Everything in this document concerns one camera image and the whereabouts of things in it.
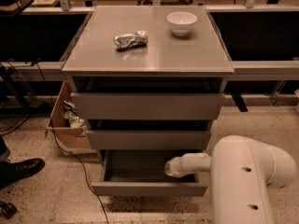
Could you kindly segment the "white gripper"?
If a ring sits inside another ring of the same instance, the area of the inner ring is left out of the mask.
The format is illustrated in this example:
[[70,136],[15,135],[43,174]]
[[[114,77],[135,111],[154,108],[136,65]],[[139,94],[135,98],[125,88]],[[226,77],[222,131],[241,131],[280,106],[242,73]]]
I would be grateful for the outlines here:
[[211,157],[206,153],[187,153],[168,161],[164,172],[169,176],[181,178],[198,172],[209,172],[210,167]]

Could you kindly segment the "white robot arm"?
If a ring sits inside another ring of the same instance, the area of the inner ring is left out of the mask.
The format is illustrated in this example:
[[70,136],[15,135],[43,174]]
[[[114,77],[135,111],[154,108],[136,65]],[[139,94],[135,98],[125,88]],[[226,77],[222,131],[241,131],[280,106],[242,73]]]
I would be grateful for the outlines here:
[[214,224],[275,224],[267,190],[297,177],[285,150],[239,135],[223,137],[210,155],[187,153],[168,161],[167,175],[209,172]]

